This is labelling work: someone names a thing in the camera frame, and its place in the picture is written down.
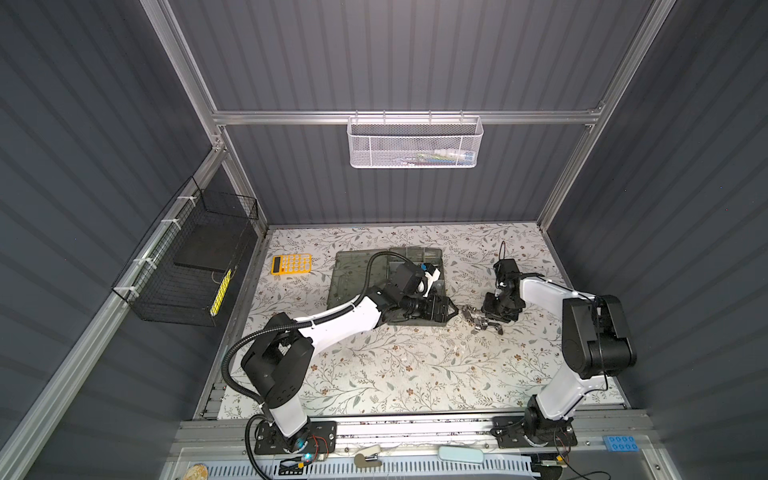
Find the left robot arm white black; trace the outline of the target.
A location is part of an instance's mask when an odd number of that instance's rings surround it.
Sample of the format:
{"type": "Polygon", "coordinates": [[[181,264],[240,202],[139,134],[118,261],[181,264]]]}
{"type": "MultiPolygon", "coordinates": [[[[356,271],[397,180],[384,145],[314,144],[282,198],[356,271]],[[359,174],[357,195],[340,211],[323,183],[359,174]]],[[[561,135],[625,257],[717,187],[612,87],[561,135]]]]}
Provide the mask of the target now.
{"type": "Polygon", "coordinates": [[[407,320],[439,326],[458,315],[459,309],[449,297],[432,291],[439,276],[432,264],[401,264],[383,285],[365,280],[362,292],[338,307],[297,319],[280,313],[267,322],[248,343],[240,366],[262,410],[284,438],[308,432],[310,420],[299,391],[319,354],[385,325],[387,314],[393,311],[407,320]]]}

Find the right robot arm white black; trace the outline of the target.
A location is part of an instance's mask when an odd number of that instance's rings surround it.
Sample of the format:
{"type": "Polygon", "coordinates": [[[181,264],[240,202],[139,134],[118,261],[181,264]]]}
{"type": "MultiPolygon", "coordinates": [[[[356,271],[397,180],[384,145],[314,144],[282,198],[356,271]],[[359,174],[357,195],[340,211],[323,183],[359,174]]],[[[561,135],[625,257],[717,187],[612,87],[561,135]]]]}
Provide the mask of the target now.
{"type": "Polygon", "coordinates": [[[563,364],[549,384],[531,397],[522,422],[524,435],[543,439],[569,426],[572,413],[589,394],[637,361],[621,301],[568,289],[536,273],[523,273],[512,259],[493,265],[496,291],[481,311],[491,320],[511,322],[538,306],[561,321],[563,364]]]}

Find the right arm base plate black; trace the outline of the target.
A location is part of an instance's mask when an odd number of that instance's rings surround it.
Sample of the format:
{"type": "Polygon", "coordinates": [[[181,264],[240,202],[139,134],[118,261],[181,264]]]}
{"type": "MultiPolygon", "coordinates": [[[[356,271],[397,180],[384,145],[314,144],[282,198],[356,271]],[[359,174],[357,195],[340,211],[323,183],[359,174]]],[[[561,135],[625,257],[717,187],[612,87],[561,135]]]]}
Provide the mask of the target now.
{"type": "Polygon", "coordinates": [[[572,420],[527,418],[520,415],[492,418],[490,434],[500,448],[543,448],[578,444],[572,420]]]}

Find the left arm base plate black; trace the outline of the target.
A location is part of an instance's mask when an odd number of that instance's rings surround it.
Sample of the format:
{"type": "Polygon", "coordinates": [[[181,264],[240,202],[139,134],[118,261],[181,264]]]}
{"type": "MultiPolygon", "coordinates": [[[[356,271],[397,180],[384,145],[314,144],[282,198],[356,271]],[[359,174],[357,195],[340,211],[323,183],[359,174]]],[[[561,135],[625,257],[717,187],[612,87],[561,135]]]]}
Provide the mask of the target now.
{"type": "Polygon", "coordinates": [[[338,423],[313,421],[292,436],[285,436],[276,425],[262,422],[256,427],[254,453],[278,454],[328,454],[336,448],[338,423]]]}

